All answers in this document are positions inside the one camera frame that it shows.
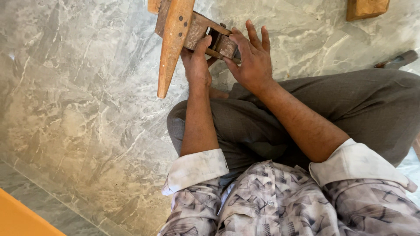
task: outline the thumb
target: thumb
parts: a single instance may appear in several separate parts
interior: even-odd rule
[[[200,39],[197,43],[197,46],[194,50],[194,55],[202,56],[206,53],[206,49],[211,44],[211,36],[206,35],[206,37]]]
[[[239,77],[239,67],[238,65],[232,60],[227,57],[223,57],[226,65],[228,66],[229,70],[231,71],[232,75],[236,78]]]

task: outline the leg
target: leg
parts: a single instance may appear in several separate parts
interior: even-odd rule
[[[394,166],[407,155],[420,131],[420,77],[412,73],[370,69],[279,84]],[[239,84],[232,92],[230,98],[267,110]],[[296,147],[286,152],[285,158],[302,155]]]
[[[222,178],[225,186],[250,165],[263,161],[244,143],[269,142],[274,145],[290,142],[280,122],[254,104],[233,99],[210,100],[219,146],[223,150],[230,173]],[[180,154],[185,129],[187,101],[177,104],[168,115],[167,126],[172,143]]]

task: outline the rolled-up sleeve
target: rolled-up sleeve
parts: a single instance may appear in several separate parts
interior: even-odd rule
[[[221,149],[178,158],[162,194],[173,193],[171,214],[158,235],[214,235],[221,206],[220,176],[229,173]]]
[[[340,235],[418,235],[420,209],[405,194],[417,186],[366,145],[344,142],[310,174],[337,211]]]
[[[417,186],[393,165],[364,144],[348,139],[322,163],[310,163],[309,171],[319,186],[348,179],[381,179],[399,183],[413,192]]]

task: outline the orange surface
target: orange surface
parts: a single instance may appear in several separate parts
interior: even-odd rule
[[[0,189],[0,235],[65,236],[3,189]]]

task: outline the hand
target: hand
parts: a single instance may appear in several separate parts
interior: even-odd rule
[[[272,78],[270,39],[265,26],[261,28],[262,42],[260,42],[251,20],[247,20],[246,27],[249,40],[236,28],[233,28],[232,34],[229,35],[229,38],[238,45],[241,53],[241,66],[237,66],[229,58],[224,58],[224,60],[235,79],[244,88],[258,96],[275,82]]]
[[[207,35],[200,39],[194,53],[184,47],[181,50],[181,59],[185,67],[185,76],[188,80],[190,92],[202,92],[203,89],[208,91],[211,85],[209,67],[217,58],[210,58],[206,61],[206,58],[204,57],[210,43],[211,36]]]

